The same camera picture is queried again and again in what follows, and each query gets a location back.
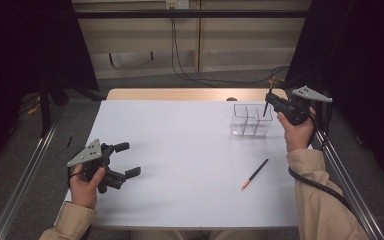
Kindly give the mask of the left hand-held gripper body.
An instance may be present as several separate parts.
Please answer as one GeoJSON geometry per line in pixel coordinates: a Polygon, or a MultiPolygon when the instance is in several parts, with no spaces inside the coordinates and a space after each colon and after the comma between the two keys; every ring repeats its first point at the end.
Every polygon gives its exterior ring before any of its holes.
{"type": "Polygon", "coordinates": [[[82,164],[83,174],[88,180],[92,179],[99,168],[104,168],[105,175],[98,186],[98,192],[104,194],[108,187],[120,189],[127,178],[125,177],[125,174],[113,171],[109,168],[110,156],[115,152],[113,146],[114,145],[100,143],[98,139],[95,139],[74,155],[67,163],[67,167],[71,168],[78,164],[82,164]]]}

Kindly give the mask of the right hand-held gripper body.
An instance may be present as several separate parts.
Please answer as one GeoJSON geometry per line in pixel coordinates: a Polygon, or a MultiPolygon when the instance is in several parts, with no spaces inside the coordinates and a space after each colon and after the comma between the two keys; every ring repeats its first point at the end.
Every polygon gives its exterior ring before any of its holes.
{"type": "Polygon", "coordinates": [[[290,99],[277,97],[274,103],[274,110],[282,112],[290,124],[297,126],[304,123],[309,117],[312,101],[332,103],[333,99],[308,86],[303,86],[294,89],[290,99]]]}

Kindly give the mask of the clear plastic pen holder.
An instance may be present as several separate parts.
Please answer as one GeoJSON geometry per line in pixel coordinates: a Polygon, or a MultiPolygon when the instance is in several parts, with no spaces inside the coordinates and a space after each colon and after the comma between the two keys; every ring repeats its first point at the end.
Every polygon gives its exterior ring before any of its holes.
{"type": "Polygon", "coordinates": [[[263,137],[273,121],[272,108],[266,104],[235,104],[230,123],[234,136],[263,137]]]}

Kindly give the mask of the person's right hand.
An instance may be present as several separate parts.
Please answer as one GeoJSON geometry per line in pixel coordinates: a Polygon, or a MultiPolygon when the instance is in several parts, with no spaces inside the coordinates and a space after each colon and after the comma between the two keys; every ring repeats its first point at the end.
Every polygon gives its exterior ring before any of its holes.
{"type": "Polygon", "coordinates": [[[308,148],[314,130],[314,124],[310,117],[300,125],[292,125],[282,112],[277,114],[277,119],[284,128],[287,152],[308,148]]]}

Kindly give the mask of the person's left hand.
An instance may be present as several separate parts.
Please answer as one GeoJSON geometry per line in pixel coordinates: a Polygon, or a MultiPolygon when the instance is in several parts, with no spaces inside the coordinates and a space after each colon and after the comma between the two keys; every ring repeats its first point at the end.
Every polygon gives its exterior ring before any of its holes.
{"type": "Polygon", "coordinates": [[[99,168],[91,180],[83,177],[83,165],[76,165],[70,178],[71,202],[75,205],[95,209],[97,189],[105,175],[105,169],[99,168]]]}

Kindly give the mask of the white table cover sheet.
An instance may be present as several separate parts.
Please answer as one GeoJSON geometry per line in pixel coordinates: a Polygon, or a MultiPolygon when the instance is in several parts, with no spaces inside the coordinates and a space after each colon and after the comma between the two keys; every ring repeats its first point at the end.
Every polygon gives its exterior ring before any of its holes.
{"type": "Polygon", "coordinates": [[[234,136],[228,101],[102,102],[89,137],[130,148],[110,168],[139,176],[98,198],[97,228],[276,228],[298,223],[284,130],[234,136]],[[242,184],[267,164],[241,191],[242,184]]]}

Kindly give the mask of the black metal stand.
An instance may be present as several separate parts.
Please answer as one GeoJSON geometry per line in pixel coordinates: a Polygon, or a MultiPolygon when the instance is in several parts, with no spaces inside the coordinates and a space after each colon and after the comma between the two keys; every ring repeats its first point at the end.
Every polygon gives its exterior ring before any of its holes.
{"type": "Polygon", "coordinates": [[[42,132],[41,136],[44,137],[51,127],[51,116],[50,116],[50,108],[49,108],[49,97],[48,91],[46,87],[46,82],[44,79],[40,82],[40,107],[41,107],[41,115],[42,115],[42,132]]]}

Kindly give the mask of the wooden table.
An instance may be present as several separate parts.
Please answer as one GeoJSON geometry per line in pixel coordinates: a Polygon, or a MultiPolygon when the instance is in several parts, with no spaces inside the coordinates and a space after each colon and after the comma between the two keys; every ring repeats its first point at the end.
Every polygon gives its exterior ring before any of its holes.
{"type": "Polygon", "coordinates": [[[117,88],[108,100],[263,101],[267,88],[117,88]]]}

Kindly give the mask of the black curtain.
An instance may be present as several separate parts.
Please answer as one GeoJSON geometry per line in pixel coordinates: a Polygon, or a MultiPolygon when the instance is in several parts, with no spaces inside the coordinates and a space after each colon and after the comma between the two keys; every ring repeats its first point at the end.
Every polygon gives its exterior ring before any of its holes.
{"type": "Polygon", "coordinates": [[[0,0],[0,148],[18,120],[22,98],[47,90],[98,88],[72,0],[0,0]]]}
{"type": "Polygon", "coordinates": [[[322,85],[384,171],[384,0],[311,0],[287,73],[322,85]]]}

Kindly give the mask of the black horizontal bar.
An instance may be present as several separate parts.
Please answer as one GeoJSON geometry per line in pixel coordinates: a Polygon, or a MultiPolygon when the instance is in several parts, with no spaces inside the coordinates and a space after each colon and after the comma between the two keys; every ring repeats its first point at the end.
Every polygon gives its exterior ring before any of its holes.
{"type": "Polygon", "coordinates": [[[305,10],[117,10],[76,11],[78,19],[116,18],[306,18],[305,10]]]}

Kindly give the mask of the aluminium rail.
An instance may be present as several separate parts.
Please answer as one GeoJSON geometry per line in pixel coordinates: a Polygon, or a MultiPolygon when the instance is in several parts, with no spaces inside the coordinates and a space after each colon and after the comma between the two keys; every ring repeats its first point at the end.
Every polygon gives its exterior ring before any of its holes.
{"type": "Polygon", "coordinates": [[[0,240],[8,236],[64,111],[57,108],[50,114],[45,131],[42,115],[22,118],[0,153],[0,240]]]}
{"type": "Polygon", "coordinates": [[[325,159],[336,175],[339,185],[342,187],[344,198],[350,206],[351,211],[366,231],[369,239],[384,240],[384,234],[372,214],[372,211],[363,200],[363,197],[354,184],[350,174],[346,170],[345,165],[342,163],[337,151],[329,139],[329,134],[325,132],[325,130],[329,128],[333,106],[328,103],[316,102],[313,104],[313,108],[316,110],[316,114],[313,115],[316,127],[312,146],[324,153],[325,159]]]}

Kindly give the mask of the white wall socket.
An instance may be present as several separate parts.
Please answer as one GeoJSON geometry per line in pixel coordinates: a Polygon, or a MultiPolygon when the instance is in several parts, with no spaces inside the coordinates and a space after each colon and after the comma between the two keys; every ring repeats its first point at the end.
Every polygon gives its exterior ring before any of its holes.
{"type": "Polygon", "coordinates": [[[165,0],[167,9],[188,10],[190,8],[189,0],[165,0]]]}

